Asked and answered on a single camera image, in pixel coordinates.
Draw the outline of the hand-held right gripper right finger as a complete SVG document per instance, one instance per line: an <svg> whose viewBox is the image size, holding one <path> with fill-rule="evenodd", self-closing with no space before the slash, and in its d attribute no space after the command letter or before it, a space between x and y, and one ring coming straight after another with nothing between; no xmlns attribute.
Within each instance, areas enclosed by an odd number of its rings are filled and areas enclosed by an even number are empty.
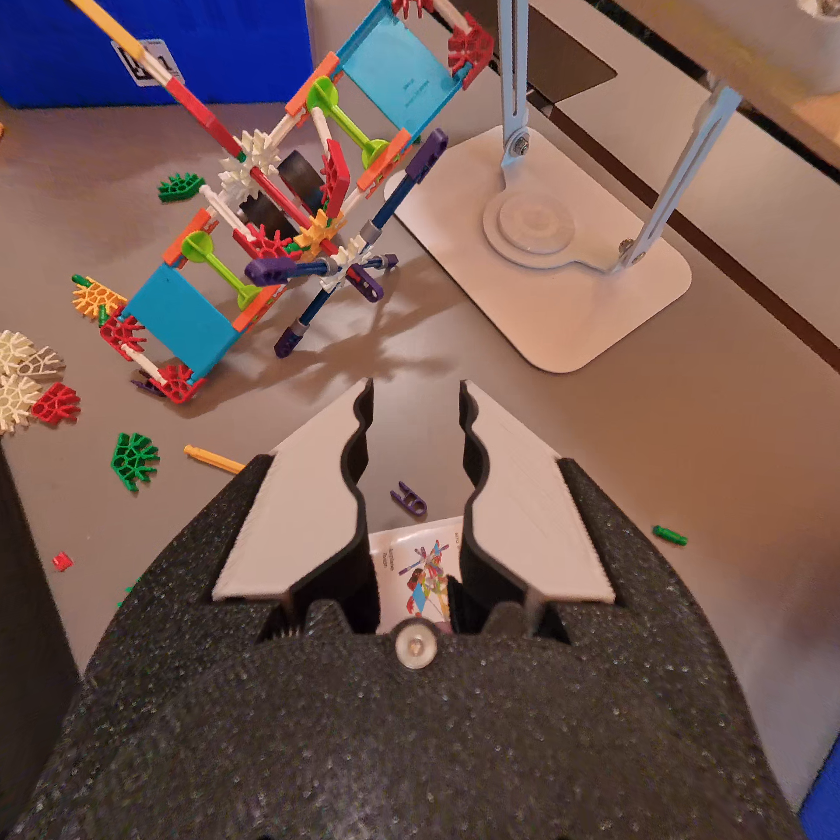
<svg viewBox="0 0 840 840"><path fill-rule="evenodd" d="M536 631L552 603L612 606L616 594L561 469L561 456L479 388L459 385L464 470L460 580L469 607L512 602Z"/></svg>

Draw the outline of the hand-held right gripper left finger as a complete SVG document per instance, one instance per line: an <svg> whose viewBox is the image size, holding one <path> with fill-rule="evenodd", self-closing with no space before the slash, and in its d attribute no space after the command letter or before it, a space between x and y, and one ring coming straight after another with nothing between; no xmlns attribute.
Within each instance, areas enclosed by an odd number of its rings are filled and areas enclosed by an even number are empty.
<svg viewBox="0 0 840 840"><path fill-rule="evenodd" d="M375 632L381 604L358 488L373 402L372 379L358 380L270 451L216 602L279 602L287 623L300 624L312 603L332 600L357 634Z"/></svg>

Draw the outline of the yellow plastic rod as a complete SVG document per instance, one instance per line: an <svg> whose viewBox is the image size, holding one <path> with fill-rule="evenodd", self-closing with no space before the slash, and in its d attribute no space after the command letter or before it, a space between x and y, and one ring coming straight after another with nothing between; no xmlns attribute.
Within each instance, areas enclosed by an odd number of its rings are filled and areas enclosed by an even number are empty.
<svg viewBox="0 0 840 840"><path fill-rule="evenodd" d="M183 453L189 459L195 460L207 466L212 466L216 469L221 469L232 475L237 475L246 467L245 464L234 461L231 458L226 458L224 456L217 455L211 451L196 447L191 444L187 444L184 446Z"/></svg>

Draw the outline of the colourful construction toy plane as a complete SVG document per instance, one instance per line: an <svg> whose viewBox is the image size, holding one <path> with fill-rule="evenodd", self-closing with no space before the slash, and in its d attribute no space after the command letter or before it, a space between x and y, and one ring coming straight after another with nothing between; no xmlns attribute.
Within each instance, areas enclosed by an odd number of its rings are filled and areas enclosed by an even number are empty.
<svg viewBox="0 0 840 840"><path fill-rule="evenodd" d="M377 2L338 52L290 98L270 132L236 139L160 60L96 2L73 2L228 153L218 191L133 296L100 323L100 335L154 379L174 404L207 375L297 278L320 290L280 336L288 357L331 295L345 284L383 297L372 270L397 259L373 246L408 194L444 154L429 124L490 63L493 36L453 2L416 2L451 28L444 66L407 25L410 2Z"/></svg>

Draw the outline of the toy instruction booklet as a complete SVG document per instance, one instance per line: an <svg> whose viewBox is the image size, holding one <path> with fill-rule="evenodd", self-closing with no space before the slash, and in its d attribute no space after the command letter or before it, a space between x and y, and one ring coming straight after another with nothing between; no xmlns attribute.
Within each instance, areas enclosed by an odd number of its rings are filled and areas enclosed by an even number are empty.
<svg viewBox="0 0 840 840"><path fill-rule="evenodd" d="M462 517L369 536L381 604L378 634L410 617L450 629L448 577L460 580Z"/></svg>

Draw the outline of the wooden and white book stand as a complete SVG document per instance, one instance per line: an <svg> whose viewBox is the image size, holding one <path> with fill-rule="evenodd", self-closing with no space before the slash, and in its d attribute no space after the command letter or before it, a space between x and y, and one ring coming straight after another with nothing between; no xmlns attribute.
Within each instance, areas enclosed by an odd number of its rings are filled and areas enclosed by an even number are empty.
<svg viewBox="0 0 840 840"><path fill-rule="evenodd" d="M527 2L498 2L501 125L451 146L397 216L537 368L588 364L687 292L661 240L743 98L838 165L838 93L740 43L702 2L622 2L717 76L647 220L529 126Z"/></svg>

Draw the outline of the red fan connector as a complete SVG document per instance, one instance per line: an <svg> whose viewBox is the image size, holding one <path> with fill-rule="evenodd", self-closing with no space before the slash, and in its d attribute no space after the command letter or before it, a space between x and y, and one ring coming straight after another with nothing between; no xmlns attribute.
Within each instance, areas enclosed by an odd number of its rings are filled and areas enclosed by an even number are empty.
<svg viewBox="0 0 840 840"><path fill-rule="evenodd" d="M56 382L31 406L31 415L42 424L55 427L63 421L75 423L80 410L78 393Z"/></svg>

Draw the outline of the black perforated pad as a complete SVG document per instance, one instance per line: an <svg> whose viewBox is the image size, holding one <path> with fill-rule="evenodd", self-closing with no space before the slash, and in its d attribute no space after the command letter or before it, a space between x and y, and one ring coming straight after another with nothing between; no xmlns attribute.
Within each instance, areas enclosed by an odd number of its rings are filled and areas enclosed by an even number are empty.
<svg viewBox="0 0 840 840"><path fill-rule="evenodd" d="M2 838L25 810L78 684L78 668L2 453Z"/></svg>

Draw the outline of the pale grey snowflake connector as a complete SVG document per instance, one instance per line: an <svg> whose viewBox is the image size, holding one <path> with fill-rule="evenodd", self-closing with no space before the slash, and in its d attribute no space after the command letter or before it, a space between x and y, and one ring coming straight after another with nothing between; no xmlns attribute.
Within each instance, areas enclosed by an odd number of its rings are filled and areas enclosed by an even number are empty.
<svg viewBox="0 0 840 840"><path fill-rule="evenodd" d="M18 362L16 373L35 382L47 382L60 379L66 367L60 355L46 345Z"/></svg>

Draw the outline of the white snowflake connector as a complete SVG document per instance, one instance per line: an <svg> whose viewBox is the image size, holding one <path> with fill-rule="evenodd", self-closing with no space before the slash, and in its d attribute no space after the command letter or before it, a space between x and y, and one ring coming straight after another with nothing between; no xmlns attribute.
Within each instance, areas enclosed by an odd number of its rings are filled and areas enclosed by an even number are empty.
<svg viewBox="0 0 840 840"><path fill-rule="evenodd" d="M27 427L31 409L41 396L40 385L19 374L1 376L1 435Z"/></svg>
<svg viewBox="0 0 840 840"><path fill-rule="evenodd" d="M20 332L1 332L1 376L14 375L18 366L36 353L33 343Z"/></svg>

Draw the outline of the blue plastic bin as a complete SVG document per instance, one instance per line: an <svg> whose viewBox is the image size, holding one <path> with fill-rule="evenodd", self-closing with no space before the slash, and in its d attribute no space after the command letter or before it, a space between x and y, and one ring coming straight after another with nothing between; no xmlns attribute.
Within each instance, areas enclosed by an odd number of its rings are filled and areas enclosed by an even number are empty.
<svg viewBox="0 0 840 840"><path fill-rule="evenodd" d="M839 838L839 736L801 805L799 817L807 838Z"/></svg>
<svg viewBox="0 0 840 840"><path fill-rule="evenodd" d="M204 103L281 102L312 73L302 1L103 1ZM1 2L1 93L16 109L174 100L73 3Z"/></svg>

